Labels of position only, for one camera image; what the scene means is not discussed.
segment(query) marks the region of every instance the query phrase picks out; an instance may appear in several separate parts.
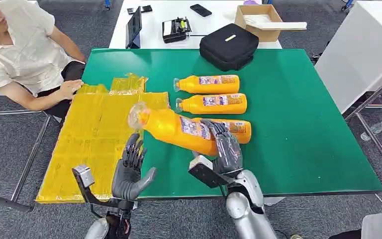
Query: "plastic bottle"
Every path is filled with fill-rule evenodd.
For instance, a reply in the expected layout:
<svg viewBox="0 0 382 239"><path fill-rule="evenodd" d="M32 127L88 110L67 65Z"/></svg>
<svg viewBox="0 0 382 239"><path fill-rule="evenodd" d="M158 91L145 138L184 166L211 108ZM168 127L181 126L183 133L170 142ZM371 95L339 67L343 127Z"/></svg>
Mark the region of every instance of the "plastic bottle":
<svg viewBox="0 0 382 239"><path fill-rule="evenodd" d="M151 110L144 102L138 102L129 112L128 125L148 131L157 140L205 155L217 155L216 142L208 127L171 109Z"/></svg>
<svg viewBox="0 0 382 239"><path fill-rule="evenodd" d="M174 79L174 90L188 93L227 94L238 93L239 77L223 76L188 76L185 79Z"/></svg>
<svg viewBox="0 0 382 239"><path fill-rule="evenodd" d="M200 122L202 118L193 118L192 120ZM214 122L223 123L229 132L231 132L238 143L246 144L251 139L251 123L244 120L234 120L234 119L208 119Z"/></svg>
<svg viewBox="0 0 382 239"><path fill-rule="evenodd" d="M196 95L188 99L176 99L177 112L201 114L239 115L247 110L247 97L244 94Z"/></svg>
<svg viewBox="0 0 382 239"><path fill-rule="evenodd" d="M373 126L371 126L370 130L371 130L371 132L373 132L373 134L380 133L382 131L382 121L378 122L378 123L375 123ZM361 139L364 140L364 141L368 141L368 140L371 139L371 137L368 136L367 132L363 132L361 134Z"/></svg>

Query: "green tabletop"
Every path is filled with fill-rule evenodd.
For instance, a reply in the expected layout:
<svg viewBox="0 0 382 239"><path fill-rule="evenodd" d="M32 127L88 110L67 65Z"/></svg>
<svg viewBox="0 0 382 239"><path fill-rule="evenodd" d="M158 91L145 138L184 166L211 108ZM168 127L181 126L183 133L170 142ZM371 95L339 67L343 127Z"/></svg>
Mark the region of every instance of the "green tabletop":
<svg viewBox="0 0 382 239"><path fill-rule="evenodd" d="M114 77L133 72L147 76L147 92L169 92L176 98L174 78L225 74L194 49L92 51L83 80L110 88ZM247 120L251 141L242 145L244 168L258 178L265 196L368 193L382 191L377 176L340 115L304 50L258 49L240 71L239 92L248 99L243 115L192 115L190 118ZM190 151L144 134L148 149L143 172L158 168L142 198L209 197L221 195L188 173Z"/></svg>

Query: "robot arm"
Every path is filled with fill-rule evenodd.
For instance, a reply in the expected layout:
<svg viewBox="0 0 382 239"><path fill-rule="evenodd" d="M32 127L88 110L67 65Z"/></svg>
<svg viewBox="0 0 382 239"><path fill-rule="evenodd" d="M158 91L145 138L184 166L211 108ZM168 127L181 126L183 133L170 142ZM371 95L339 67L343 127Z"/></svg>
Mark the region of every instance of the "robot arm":
<svg viewBox="0 0 382 239"><path fill-rule="evenodd" d="M264 198L257 178L243 170L242 154L235 136L221 124L202 119L215 137L218 158L211 162L199 155L189 172L210 188L227 187L226 208L241 239L277 239L264 210Z"/></svg>
<svg viewBox="0 0 382 239"><path fill-rule="evenodd" d="M122 158L116 165L112 181L112 195L109 201L98 200L91 192L90 185L94 183L90 168L79 165L73 168L73 173L81 194L94 215L99 217L90 227L85 239L127 239L131 233L130 217L135 200L139 194L154 180L156 168L151 168L141 179L141 165L146 149L140 154L143 141L137 140L139 134L134 133L128 139ZM93 210L93 205L106 206L105 217Z"/></svg>

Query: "bottle cap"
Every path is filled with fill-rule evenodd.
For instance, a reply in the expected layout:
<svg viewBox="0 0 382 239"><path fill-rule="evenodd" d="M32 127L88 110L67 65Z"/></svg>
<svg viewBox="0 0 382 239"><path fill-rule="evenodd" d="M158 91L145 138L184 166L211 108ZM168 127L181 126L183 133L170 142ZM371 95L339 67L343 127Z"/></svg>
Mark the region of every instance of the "bottle cap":
<svg viewBox="0 0 382 239"><path fill-rule="evenodd" d="M149 119L150 110L144 102L138 102L131 107L128 114L128 125L133 129L142 128Z"/></svg>
<svg viewBox="0 0 382 239"><path fill-rule="evenodd" d="M179 81L180 81L180 79L178 79L178 78L175 78L175 79L174 79L174 91L175 91L175 92L178 92L178 91L181 90L181 89L180 89L180 85L179 85Z"/></svg>
<svg viewBox="0 0 382 239"><path fill-rule="evenodd" d="M184 111L184 107L183 107L182 103L183 103L183 100L181 100L180 98L177 98L175 100L175 106L176 106L175 112L176 113Z"/></svg>

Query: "gray carpet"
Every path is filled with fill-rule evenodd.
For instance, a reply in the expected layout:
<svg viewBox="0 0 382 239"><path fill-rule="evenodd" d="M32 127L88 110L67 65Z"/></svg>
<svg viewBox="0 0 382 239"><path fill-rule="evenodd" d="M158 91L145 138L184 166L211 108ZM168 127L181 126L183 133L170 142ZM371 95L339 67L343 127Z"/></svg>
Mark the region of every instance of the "gray carpet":
<svg viewBox="0 0 382 239"><path fill-rule="evenodd" d="M39 2L87 55L93 47L109 46L122 4L122 1L112 2L112 9L105 11L101 1ZM338 0L274 0L274 3L284 21L308 22L308 31L283 32L280 37L284 48L304 48L308 55L323 51L346 16L339 12ZM0 97L0 111L14 109L20 107ZM382 120L382 110L365 110L363 115L370 124ZM40 114L0 116L0 196L11 196L43 121ZM371 141L359 139L363 130L357 119L352 119L349 126L382 182L382 158L378 150ZM34 200L58 133L59 128L52 120L21 193L22 203ZM288 236L298 233L308 239L326 239L358 229L365 215L380 212L382 204L374 195L288 197L267 207L275 229ZM36 205L31 213L0 207L0 239L80 239L93 220L89 209L82 204ZM143 202L133 213L132 225L132 239L237 238L222 199Z"/></svg>

